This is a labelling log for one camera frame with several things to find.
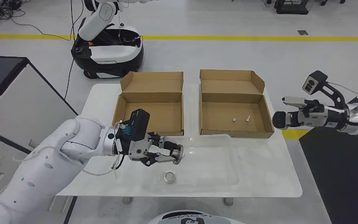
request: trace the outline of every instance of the floor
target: floor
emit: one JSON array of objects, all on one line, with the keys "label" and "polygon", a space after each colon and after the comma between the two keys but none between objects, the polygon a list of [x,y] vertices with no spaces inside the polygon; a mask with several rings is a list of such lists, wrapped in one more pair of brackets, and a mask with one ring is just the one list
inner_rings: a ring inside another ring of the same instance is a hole
[{"label": "floor", "polygon": [[[161,0],[131,4],[120,21],[136,27],[144,36],[358,36],[358,1],[340,5],[331,0],[321,7],[316,3],[306,16],[277,15],[260,0]],[[73,1],[75,18],[81,1]],[[16,22],[33,24],[48,34],[68,35],[70,4],[65,0],[32,0],[25,3],[23,17]],[[36,29],[0,21],[2,34],[38,34]],[[0,39],[2,55],[28,57],[49,82],[64,96],[72,42],[65,40]],[[210,41],[146,40],[142,71],[184,71],[186,83],[199,83],[200,69],[247,69],[255,71],[266,83],[276,111],[290,110],[283,96],[300,96],[331,102],[322,94],[306,95],[302,84],[315,70],[329,76],[331,82],[356,89],[358,81],[358,43],[346,41]],[[81,112],[91,87],[119,80],[88,80],[73,66],[67,100]],[[340,91],[347,99],[355,95]],[[286,141],[300,179],[300,198],[244,198],[234,206],[221,199],[136,198],[125,206],[120,198],[79,198],[69,223],[145,223],[170,209],[197,209],[251,223],[330,223],[298,141]],[[65,214],[42,213],[29,223],[63,223]]]}]

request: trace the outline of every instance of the open cardboard box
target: open cardboard box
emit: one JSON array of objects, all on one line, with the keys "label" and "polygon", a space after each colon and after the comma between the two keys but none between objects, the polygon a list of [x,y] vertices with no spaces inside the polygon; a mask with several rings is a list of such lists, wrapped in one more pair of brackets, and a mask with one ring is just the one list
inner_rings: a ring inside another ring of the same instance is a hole
[{"label": "open cardboard box", "polygon": [[183,136],[183,72],[130,72],[121,80],[112,124],[129,120],[132,111],[150,114],[147,132]]},{"label": "open cardboard box", "polygon": [[201,70],[200,79],[200,134],[269,138],[274,133],[262,94],[265,83],[253,71]]}]

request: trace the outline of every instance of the white robotic arm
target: white robotic arm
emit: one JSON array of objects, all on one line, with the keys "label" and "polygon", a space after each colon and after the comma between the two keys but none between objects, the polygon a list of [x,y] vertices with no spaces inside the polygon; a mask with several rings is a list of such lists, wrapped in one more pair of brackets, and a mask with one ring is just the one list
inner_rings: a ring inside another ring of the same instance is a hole
[{"label": "white robotic arm", "polygon": [[[93,156],[129,155],[145,166],[168,161],[179,164],[182,146],[156,133],[146,134],[148,122],[149,114],[142,109],[116,129],[81,116],[64,122],[23,160],[0,194],[0,223],[21,223],[29,212],[70,184]],[[151,145],[170,153],[151,153]]]},{"label": "white robotic arm", "polygon": [[118,10],[123,11],[121,3],[147,3],[154,0],[84,0],[88,10],[93,11],[78,31],[78,35],[86,41],[93,40],[112,21]]},{"label": "white robotic arm", "polygon": [[358,104],[346,104],[343,95],[326,81],[327,78],[321,71],[315,71],[308,76],[302,89],[310,95],[317,91],[324,93],[334,102],[334,106],[325,106],[318,100],[286,96],[282,98],[283,103],[299,110],[276,112],[272,118],[274,126],[283,130],[299,126],[327,127],[357,135]]}]

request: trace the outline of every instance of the clear plastic tray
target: clear plastic tray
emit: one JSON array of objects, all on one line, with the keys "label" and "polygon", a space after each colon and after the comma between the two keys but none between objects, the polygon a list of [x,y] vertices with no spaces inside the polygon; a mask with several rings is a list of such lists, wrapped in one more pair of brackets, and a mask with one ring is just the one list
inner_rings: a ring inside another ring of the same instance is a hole
[{"label": "clear plastic tray", "polygon": [[[218,134],[197,137],[168,137],[166,140],[176,142],[184,147],[184,157],[178,165],[171,162],[154,164],[150,174],[157,186],[153,189],[166,191],[205,191],[229,188],[238,184],[239,179],[234,165],[230,136]],[[176,175],[174,183],[165,182],[166,172]]]}]

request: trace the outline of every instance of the white table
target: white table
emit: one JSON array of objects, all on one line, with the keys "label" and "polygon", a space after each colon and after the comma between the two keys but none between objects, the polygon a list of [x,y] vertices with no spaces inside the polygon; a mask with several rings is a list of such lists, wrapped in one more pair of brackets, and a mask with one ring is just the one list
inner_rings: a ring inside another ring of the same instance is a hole
[{"label": "white table", "polygon": [[[120,84],[96,84],[88,96],[82,115],[98,119],[111,125]],[[267,105],[271,115],[274,110],[267,94]],[[185,84],[184,129],[185,136],[199,135],[199,85]],[[236,185],[220,188],[201,188],[193,186],[192,190],[150,190],[153,183],[144,179],[151,172],[151,167],[141,162],[125,158],[123,165],[116,172],[105,176],[91,176],[81,172],[58,195],[77,196],[119,196],[119,197],[300,197],[302,188],[294,169],[289,151],[280,130],[269,139],[232,138],[235,168],[239,177]],[[113,157],[93,157],[86,170],[103,173],[110,169]],[[135,171],[135,175],[125,172]]]}]

